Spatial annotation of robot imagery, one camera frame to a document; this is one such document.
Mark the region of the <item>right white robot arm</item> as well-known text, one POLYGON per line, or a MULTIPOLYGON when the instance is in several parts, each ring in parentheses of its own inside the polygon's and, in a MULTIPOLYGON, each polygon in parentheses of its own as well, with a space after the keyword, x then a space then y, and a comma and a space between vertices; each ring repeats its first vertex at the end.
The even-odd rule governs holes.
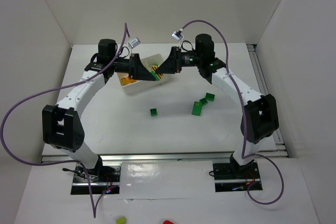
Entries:
POLYGON ((265 138, 279 127, 276 99, 263 95, 241 81, 216 58, 215 44, 208 34, 195 37, 195 47, 189 51, 172 47, 168 58, 157 68, 157 74, 176 74, 184 67, 197 67, 199 74, 210 84, 224 91, 242 109, 240 130, 243 140, 230 156, 234 173, 247 170, 253 163, 265 138))

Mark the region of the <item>small dark green lego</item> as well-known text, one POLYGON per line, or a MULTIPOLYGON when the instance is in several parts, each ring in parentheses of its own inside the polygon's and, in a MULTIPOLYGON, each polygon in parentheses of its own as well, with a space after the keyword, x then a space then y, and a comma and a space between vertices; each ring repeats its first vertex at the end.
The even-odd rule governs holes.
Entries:
POLYGON ((157 116, 157 109, 156 108, 150 109, 150 115, 157 116))

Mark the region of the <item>small orange lego brick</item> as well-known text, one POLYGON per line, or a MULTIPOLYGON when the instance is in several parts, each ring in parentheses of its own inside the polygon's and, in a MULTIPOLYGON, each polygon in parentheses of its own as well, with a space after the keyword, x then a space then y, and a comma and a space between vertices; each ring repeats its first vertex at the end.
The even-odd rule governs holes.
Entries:
POLYGON ((126 86, 126 85, 129 85, 129 84, 132 84, 132 83, 135 83, 136 80, 130 78, 130 77, 122 77, 120 79, 120 83, 122 86, 126 86))

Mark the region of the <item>dark green lego square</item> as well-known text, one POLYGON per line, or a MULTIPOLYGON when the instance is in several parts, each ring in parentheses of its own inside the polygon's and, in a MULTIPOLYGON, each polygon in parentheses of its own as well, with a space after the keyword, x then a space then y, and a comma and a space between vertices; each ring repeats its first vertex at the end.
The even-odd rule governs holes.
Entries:
POLYGON ((207 100, 206 98, 202 98, 202 99, 200 99, 199 102, 202 104, 202 106, 205 106, 205 105, 208 104, 208 100, 207 100))

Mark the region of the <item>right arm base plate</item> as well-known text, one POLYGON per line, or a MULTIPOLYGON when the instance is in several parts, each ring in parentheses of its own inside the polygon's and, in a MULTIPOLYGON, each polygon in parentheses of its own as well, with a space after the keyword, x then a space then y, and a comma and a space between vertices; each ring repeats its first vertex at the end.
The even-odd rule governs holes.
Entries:
POLYGON ((235 172, 230 163, 213 163, 213 169, 208 173, 214 179, 215 191, 236 192, 262 190, 259 167, 253 162, 247 169, 235 172))

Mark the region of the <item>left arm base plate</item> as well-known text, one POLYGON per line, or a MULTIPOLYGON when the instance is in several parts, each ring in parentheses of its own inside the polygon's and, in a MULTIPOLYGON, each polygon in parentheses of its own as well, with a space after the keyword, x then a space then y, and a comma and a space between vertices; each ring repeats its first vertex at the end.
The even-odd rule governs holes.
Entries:
MULTIPOLYGON (((71 185, 71 195, 88 195, 88 180, 85 175, 85 171, 82 166, 77 165, 74 170, 71 170, 74 174, 71 185)), ((120 175, 121 165, 112 164, 103 167, 102 175, 89 175, 91 190, 93 195, 99 195, 104 190, 108 191, 106 194, 116 195, 120 193, 120 175)))

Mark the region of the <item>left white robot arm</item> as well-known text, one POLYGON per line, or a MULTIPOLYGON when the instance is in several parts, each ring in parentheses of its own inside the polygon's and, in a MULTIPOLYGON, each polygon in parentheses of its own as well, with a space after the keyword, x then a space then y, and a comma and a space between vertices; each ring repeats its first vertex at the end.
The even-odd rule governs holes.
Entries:
POLYGON ((44 143, 84 164, 94 176, 103 173, 103 164, 101 157, 85 143, 80 119, 86 106, 116 72, 126 73, 133 80, 155 81, 155 76, 142 64, 139 54, 131 54, 128 59, 119 55, 115 40, 100 40, 98 52, 85 67, 80 85, 56 105, 46 105, 42 110, 44 143))

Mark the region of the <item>yellow orange lego brick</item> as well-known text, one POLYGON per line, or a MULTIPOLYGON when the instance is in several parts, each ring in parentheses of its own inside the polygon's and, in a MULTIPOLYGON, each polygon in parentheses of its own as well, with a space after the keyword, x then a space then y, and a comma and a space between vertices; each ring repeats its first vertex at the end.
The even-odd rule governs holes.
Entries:
POLYGON ((151 69, 151 74, 155 77, 156 81, 162 80, 163 74, 157 73, 158 65, 152 65, 150 69, 151 69))

